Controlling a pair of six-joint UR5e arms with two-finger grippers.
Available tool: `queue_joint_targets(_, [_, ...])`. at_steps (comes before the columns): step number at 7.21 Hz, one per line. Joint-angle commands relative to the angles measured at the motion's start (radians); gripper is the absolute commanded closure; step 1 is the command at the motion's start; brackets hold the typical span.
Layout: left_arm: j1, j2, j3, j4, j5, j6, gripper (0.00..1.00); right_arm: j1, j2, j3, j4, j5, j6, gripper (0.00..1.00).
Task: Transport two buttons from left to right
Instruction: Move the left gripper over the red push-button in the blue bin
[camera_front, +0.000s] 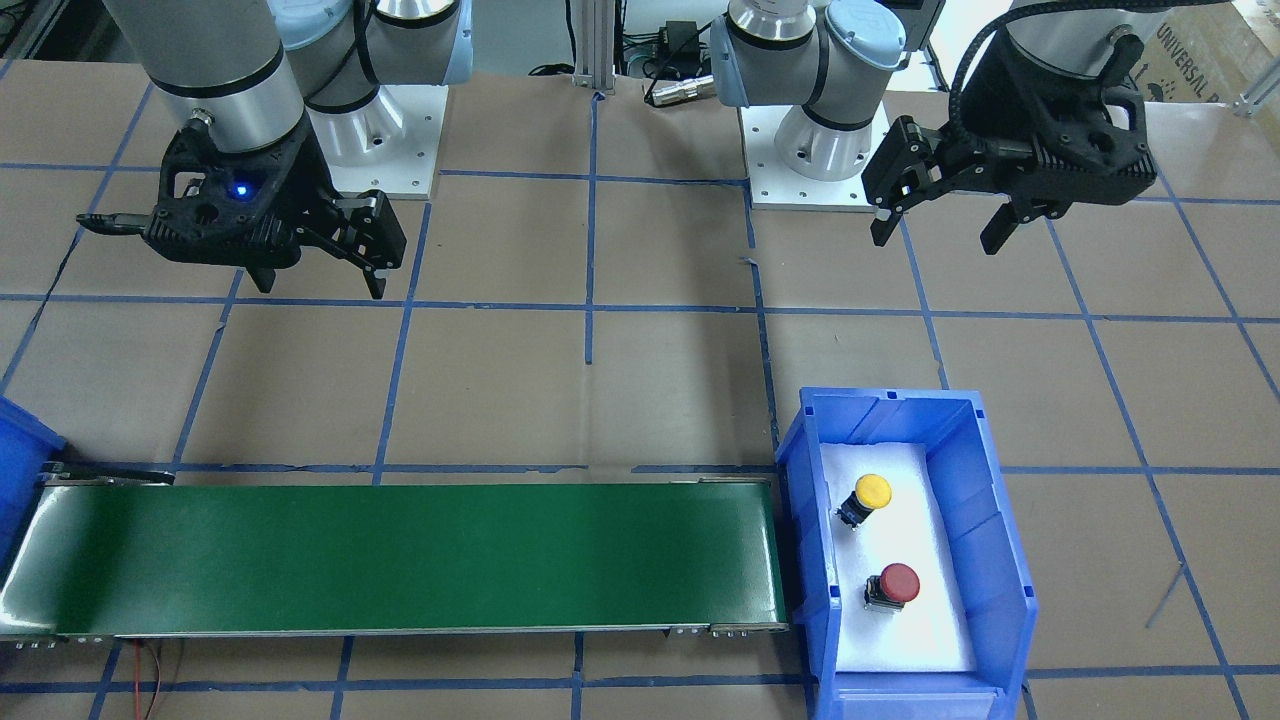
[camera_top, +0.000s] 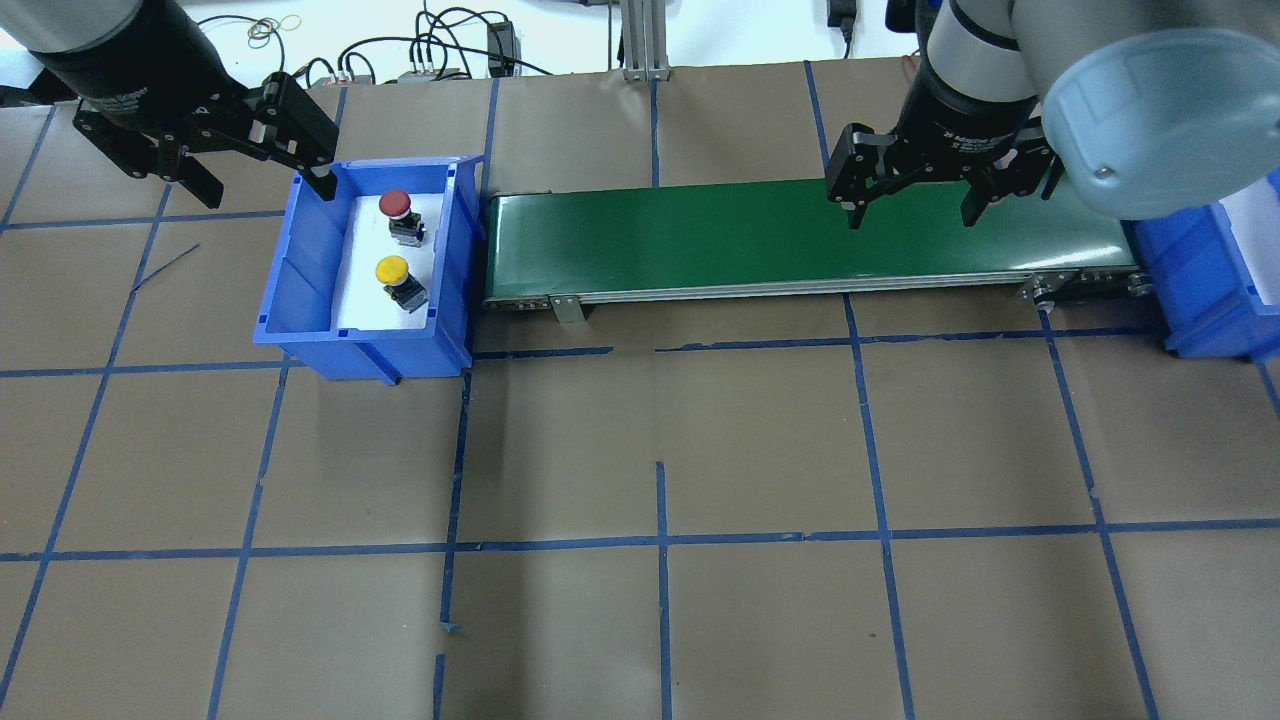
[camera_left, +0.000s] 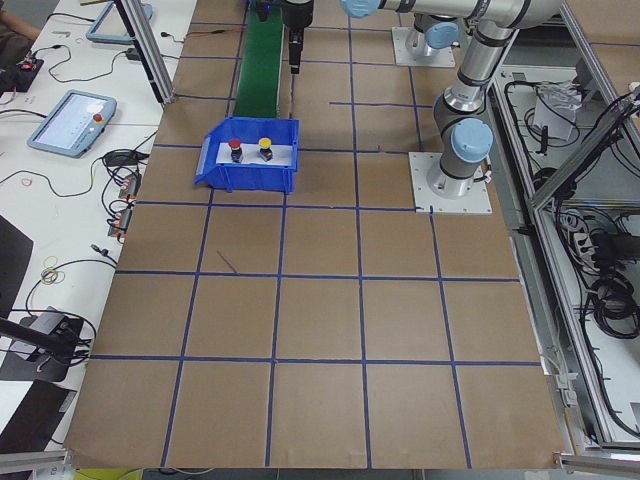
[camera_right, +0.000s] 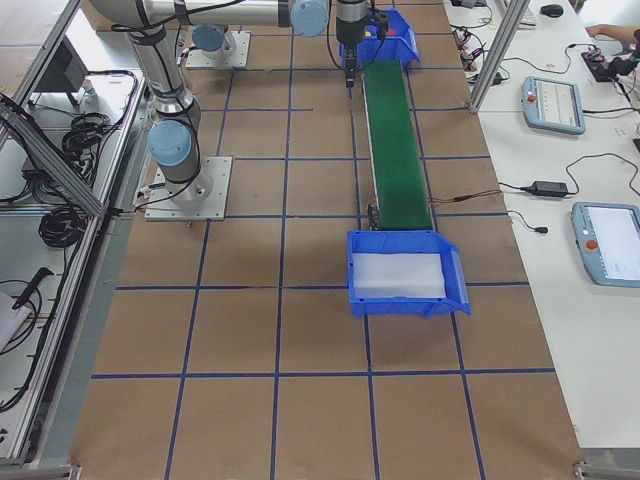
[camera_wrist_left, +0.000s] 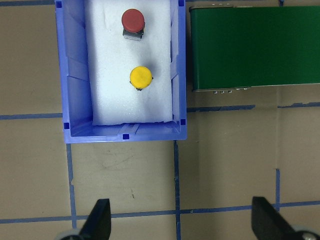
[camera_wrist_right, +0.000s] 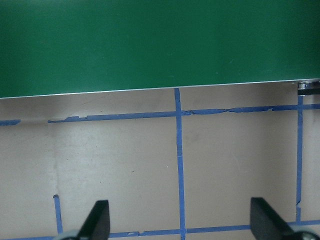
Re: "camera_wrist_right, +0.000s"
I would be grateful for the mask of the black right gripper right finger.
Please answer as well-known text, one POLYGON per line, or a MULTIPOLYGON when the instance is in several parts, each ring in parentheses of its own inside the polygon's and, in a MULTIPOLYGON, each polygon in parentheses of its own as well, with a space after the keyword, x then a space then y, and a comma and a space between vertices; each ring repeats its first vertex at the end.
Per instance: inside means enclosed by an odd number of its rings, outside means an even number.
POLYGON ((297 240, 294 230, 262 197, 250 199, 250 230, 256 240, 297 240))

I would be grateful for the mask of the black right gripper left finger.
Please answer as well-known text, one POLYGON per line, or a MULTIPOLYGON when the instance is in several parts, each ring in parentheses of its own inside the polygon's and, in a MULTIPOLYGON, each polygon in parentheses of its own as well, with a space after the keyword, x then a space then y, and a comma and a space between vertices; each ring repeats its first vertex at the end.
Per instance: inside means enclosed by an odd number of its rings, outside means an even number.
POLYGON ((77 240, 107 240, 110 235, 110 209, 108 200, 98 200, 84 221, 77 240))

